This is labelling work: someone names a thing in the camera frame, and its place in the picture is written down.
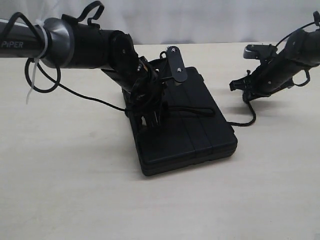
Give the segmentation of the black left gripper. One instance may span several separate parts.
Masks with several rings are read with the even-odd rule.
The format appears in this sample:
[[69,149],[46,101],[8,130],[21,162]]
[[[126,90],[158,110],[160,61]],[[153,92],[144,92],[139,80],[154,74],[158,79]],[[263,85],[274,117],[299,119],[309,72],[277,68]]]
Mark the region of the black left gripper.
[[168,59],[161,57],[147,61],[140,57],[136,69],[136,80],[129,93],[130,112],[142,115],[147,128],[161,125],[162,98],[166,88],[165,71]]

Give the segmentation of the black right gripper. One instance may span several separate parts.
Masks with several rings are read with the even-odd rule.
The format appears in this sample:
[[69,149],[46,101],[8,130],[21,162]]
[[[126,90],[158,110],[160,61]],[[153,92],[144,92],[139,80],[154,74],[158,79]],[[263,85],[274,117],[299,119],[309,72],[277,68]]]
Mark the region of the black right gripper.
[[262,89],[262,82],[257,78],[257,74],[251,73],[250,70],[246,71],[246,76],[232,80],[229,83],[231,91],[241,90],[243,100],[256,100],[259,98],[268,98],[275,94],[277,90]]

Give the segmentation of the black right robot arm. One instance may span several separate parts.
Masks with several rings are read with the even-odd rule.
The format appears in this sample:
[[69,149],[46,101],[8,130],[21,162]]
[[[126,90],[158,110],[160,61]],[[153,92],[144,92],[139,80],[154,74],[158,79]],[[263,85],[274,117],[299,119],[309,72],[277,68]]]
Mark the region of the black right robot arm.
[[307,32],[304,28],[320,26],[320,13],[313,12],[313,22],[291,32],[284,39],[284,48],[277,52],[278,44],[248,44],[244,59],[259,60],[260,65],[247,75],[229,83],[231,91],[241,90],[242,98],[249,102],[294,86],[303,87],[310,82],[310,69],[320,65],[320,30]]

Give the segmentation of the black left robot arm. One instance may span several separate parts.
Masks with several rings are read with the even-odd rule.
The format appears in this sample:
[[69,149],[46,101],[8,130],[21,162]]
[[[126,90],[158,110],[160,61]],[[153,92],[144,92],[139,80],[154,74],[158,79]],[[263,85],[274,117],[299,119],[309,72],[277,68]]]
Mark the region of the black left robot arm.
[[99,69],[127,93],[127,112],[144,118],[148,126],[161,122],[164,83],[160,72],[139,56],[129,34],[102,30],[68,16],[33,25],[21,13],[0,21],[0,56],[24,58],[62,69]]

